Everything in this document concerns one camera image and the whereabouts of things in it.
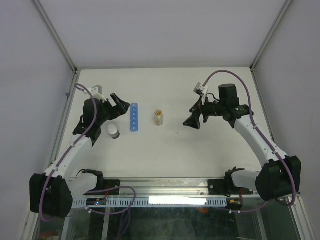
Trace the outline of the blue weekly pill organizer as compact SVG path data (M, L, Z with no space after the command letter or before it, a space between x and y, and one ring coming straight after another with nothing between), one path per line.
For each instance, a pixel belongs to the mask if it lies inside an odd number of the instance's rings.
M137 132L139 130L139 111L138 104L132 103L130 105L130 131Z

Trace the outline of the clear bottle with orange pills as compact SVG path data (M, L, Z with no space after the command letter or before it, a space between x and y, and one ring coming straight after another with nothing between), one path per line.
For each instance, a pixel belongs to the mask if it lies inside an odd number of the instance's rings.
M159 109L154 112L154 123L156 126L162 126L164 123L163 112Z

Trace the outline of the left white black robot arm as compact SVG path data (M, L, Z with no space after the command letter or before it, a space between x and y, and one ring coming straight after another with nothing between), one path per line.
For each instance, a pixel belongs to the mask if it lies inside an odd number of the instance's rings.
M72 132L68 148L43 173L35 173L29 180L30 211L41 217L64 219L71 211L75 196L100 194L106 189L101 171L85 169L81 176L71 180L76 167L82 163L102 133L102 126L125 115L130 103L121 100L115 93L108 99L95 95L87 99L82 115Z

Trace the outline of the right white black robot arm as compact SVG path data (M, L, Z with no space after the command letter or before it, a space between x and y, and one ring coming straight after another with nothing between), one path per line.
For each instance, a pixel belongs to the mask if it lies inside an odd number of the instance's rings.
M234 194L241 188L253 190L264 201L295 195L300 190L302 164L297 156L289 156L267 138L254 122L248 105L241 105L234 84L218 87L219 99L209 101L208 87L198 83L194 92L199 100L190 109L191 116L184 126L200 129L200 117L206 123L209 117L222 117L236 130L256 155L261 170L249 171L234 167L224 176L224 195Z

